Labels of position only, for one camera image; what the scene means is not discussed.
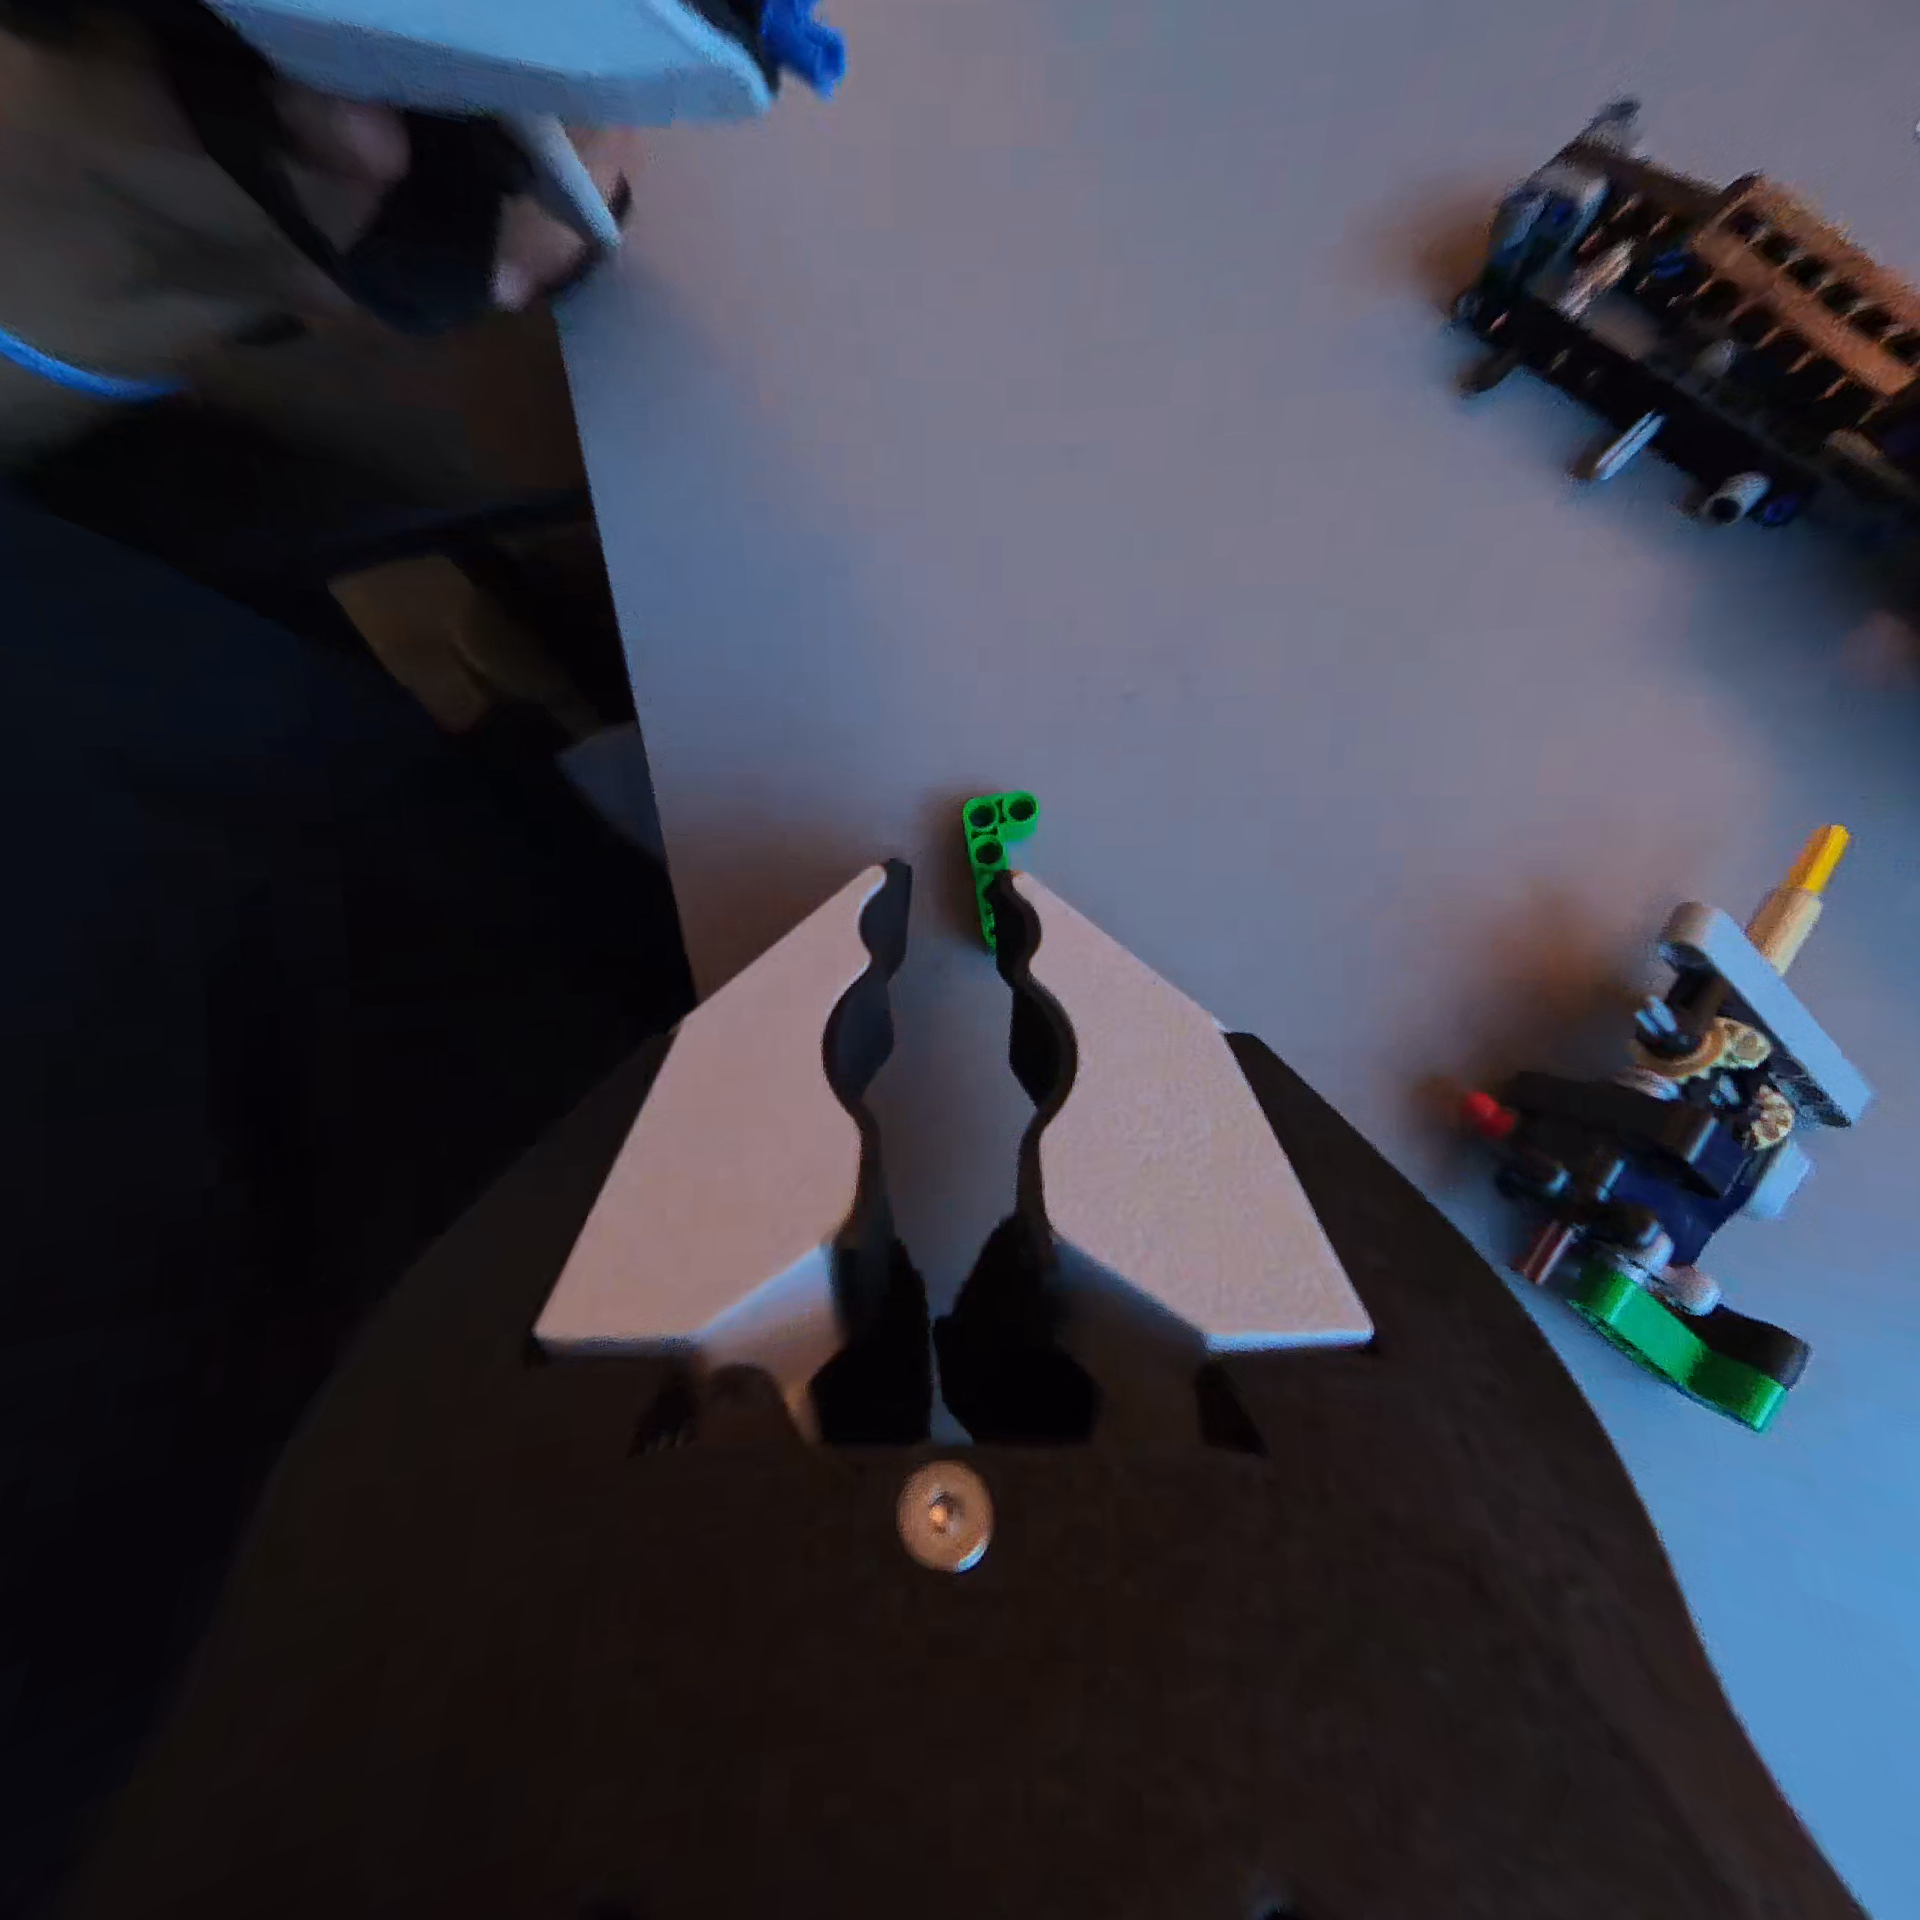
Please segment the lego gear subassembly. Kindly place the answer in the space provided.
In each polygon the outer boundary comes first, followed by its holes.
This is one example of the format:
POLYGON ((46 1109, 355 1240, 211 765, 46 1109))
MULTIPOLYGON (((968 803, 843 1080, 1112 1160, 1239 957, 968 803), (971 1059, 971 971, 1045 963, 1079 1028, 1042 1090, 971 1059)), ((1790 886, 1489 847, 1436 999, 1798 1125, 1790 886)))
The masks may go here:
POLYGON ((1809 1132, 1873 1106, 1786 982, 1847 847, 1847 827, 1816 827, 1746 919, 1679 905, 1655 943, 1664 987, 1638 1003, 1619 1072, 1514 1072, 1456 1101, 1500 1190, 1532 1223, 1514 1278, 1746 1431, 1777 1419, 1811 1348, 1739 1312, 1711 1244, 1739 1218, 1786 1215, 1811 1171, 1809 1132))

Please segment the green lego angle beam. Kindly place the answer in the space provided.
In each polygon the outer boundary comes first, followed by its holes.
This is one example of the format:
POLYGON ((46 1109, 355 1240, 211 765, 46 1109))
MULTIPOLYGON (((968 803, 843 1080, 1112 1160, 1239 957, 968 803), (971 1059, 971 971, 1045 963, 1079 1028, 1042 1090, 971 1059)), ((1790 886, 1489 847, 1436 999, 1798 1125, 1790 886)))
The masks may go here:
POLYGON ((962 803, 971 912, 987 950, 995 950, 995 901, 991 886, 1012 869, 1012 847, 1036 831, 1042 803, 1026 786, 983 792, 962 803))

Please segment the person's left hand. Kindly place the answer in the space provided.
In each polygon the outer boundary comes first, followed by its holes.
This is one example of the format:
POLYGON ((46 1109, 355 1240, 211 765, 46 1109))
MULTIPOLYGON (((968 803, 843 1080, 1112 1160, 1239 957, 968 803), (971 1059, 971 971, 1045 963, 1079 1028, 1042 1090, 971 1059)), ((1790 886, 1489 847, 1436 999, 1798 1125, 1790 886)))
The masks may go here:
MULTIPOLYGON (((401 107, 269 69, 269 134, 342 250, 410 168, 401 107)), ((136 2, 6 2, 6 332, 78 368, 167 378, 291 324, 369 324, 190 128, 136 2)), ((509 196, 477 315, 517 315, 605 253, 509 196)))

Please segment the light blue wristband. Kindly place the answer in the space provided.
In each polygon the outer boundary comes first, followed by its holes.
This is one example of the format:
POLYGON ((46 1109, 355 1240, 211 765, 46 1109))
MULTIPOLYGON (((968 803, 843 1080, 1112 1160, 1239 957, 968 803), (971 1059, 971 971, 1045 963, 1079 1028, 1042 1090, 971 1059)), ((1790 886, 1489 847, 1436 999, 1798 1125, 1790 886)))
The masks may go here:
POLYGON ((57 388, 65 396, 87 396, 101 404, 158 404, 181 391, 181 378, 136 378, 136 372, 106 372, 78 367, 68 358, 41 353, 16 332, 0 328, 0 358, 6 367, 32 372, 41 388, 57 388))

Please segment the person's left forearm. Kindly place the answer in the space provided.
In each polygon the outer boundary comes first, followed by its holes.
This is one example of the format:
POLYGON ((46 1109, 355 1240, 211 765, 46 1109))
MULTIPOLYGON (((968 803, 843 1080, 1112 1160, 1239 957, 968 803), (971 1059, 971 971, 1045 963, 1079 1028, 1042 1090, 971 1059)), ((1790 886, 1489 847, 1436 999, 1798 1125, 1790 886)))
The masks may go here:
POLYGON ((53 452, 68 452, 91 431, 133 416, 140 410, 156 410, 164 398, 185 396, 181 383, 149 383, 149 378, 106 378, 91 388, 65 388, 53 378, 38 378, 32 368, 16 368, 12 363, 0 367, 0 477, 12 481, 53 452))

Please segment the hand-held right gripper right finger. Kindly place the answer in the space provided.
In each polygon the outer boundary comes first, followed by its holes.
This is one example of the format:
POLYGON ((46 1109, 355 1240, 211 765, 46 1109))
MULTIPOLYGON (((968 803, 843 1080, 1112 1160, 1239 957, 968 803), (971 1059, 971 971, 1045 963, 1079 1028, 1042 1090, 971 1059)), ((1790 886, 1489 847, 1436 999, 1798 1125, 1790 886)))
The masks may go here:
POLYGON ((997 873, 991 901, 1042 1253, 1204 1357, 1366 1348, 1375 1317, 1223 1018, 1042 879, 997 873))

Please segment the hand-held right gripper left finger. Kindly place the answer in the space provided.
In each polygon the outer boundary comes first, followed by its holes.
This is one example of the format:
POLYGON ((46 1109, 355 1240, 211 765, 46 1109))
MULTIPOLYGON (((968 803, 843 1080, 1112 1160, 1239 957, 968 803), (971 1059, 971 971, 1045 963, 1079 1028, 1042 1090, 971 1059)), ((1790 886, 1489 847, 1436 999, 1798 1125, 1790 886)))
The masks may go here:
POLYGON ((553 1358, 757 1369, 826 1443, 916 1438, 916 1271, 880 1119, 913 869, 880 862, 700 999, 539 1308, 553 1358))

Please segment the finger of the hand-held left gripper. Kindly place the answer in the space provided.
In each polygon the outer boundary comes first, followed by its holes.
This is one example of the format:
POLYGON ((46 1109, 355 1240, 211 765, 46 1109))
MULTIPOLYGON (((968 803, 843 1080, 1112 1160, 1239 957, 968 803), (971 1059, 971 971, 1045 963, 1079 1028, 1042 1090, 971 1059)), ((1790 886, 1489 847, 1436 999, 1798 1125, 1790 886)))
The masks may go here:
POLYGON ((534 196, 615 250, 567 128, 737 123, 773 102, 757 30, 685 0, 214 0, 290 83, 358 102, 490 115, 534 196))

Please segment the white black lego truck model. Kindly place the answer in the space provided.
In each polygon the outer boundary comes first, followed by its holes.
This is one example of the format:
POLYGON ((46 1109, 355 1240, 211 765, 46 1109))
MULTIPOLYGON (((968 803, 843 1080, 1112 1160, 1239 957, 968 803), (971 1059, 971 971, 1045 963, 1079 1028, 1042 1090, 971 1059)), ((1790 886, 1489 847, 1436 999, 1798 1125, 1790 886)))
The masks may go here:
POLYGON ((1504 192, 1449 324, 1483 350, 1470 396, 1525 368, 1598 421, 1588 484, 1656 462, 1702 523, 1914 544, 1914 283, 1759 170, 1649 159, 1638 100, 1504 192))

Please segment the blue lego pin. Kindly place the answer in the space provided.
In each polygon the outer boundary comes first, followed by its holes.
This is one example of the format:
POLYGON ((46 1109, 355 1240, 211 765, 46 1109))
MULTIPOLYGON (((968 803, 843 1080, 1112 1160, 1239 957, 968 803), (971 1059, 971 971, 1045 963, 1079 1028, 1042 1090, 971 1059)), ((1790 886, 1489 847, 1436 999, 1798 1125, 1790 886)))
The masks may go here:
POLYGON ((783 79, 807 83, 817 100, 840 89, 846 43, 824 21, 817 0, 763 0, 757 38, 783 79))

